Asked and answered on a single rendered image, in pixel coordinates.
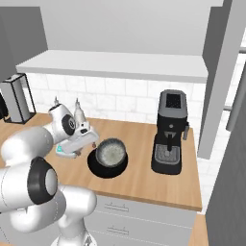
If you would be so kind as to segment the large black bowl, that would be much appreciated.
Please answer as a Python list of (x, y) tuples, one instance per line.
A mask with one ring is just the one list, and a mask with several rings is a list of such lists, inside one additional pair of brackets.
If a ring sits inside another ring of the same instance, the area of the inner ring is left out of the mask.
[(97, 177), (111, 179), (121, 175), (128, 165), (128, 156), (115, 167), (106, 167), (96, 160), (96, 150), (92, 150), (87, 157), (87, 166), (89, 170)]

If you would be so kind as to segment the black coffee machine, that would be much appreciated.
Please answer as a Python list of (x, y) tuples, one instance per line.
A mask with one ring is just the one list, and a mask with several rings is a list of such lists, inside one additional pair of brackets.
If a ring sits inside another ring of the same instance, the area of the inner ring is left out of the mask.
[(162, 91), (151, 160), (153, 171), (165, 175), (179, 175), (181, 173), (181, 139), (186, 140), (188, 130), (185, 93), (176, 89)]

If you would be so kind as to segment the white drawer front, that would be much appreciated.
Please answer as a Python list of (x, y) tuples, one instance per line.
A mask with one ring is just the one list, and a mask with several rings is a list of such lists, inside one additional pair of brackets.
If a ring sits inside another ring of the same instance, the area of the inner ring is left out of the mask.
[[(95, 211), (85, 218), (86, 228), (98, 246), (188, 246), (191, 228), (151, 222), (129, 216)], [(107, 232), (125, 227), (129, 235)]]
[[(130, 211), (105, 209), (104, 205), (111, 202), (117, 205), (125, 204)], [(97, 196), (96, 210), (184, 228), (192, 228), (196, 217), (196, 212), (193, 210), (170, 208), (102, 195)]]

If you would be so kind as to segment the open white wall cabinet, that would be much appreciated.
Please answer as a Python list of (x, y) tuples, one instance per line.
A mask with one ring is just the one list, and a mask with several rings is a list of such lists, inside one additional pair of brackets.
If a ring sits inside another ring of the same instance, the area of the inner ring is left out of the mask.
[(21, 72), (205, 83), (209, 14), (224, 0), (40, 0), (48, 49)]

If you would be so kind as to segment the small grey speckled bowl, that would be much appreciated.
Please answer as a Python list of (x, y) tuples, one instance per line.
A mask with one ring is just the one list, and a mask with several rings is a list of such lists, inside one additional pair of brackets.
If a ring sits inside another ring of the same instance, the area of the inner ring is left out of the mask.
[(104, 139), (97, 147), (95, 158), (105, 167), (116, 167), (123, 162), (126, 157), (126, 147), (124, 143), (115, 137)]

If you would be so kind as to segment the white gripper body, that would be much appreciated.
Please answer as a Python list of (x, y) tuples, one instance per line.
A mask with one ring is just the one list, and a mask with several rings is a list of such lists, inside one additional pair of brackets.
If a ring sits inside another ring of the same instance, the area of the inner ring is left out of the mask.
[(92, 144), (99, 139), (99, 135), (94, 128), (77, 129), (73, 136), (61, 143), (61, 148), (66, 154), (77, 152), (85, 146)]

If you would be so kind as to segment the black object at counter edge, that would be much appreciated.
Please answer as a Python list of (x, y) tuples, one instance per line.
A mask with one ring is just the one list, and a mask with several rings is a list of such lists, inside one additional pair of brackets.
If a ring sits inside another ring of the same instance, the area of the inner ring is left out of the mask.
[(0, 119), (5, 119), (9, 115), (5, 100), (0, 93)]

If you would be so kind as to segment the grey open cabinet door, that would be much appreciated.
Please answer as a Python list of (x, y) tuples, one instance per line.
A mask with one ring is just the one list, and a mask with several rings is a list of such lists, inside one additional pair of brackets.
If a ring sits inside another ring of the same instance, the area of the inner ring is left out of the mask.
[(246, 0), (223, 0), (209, 14), (203, 51), (208, 78), (197, 156), (209, 160), (246, 27)]
[(0, 82), (47, 49), (39, 7), (0, 7)]

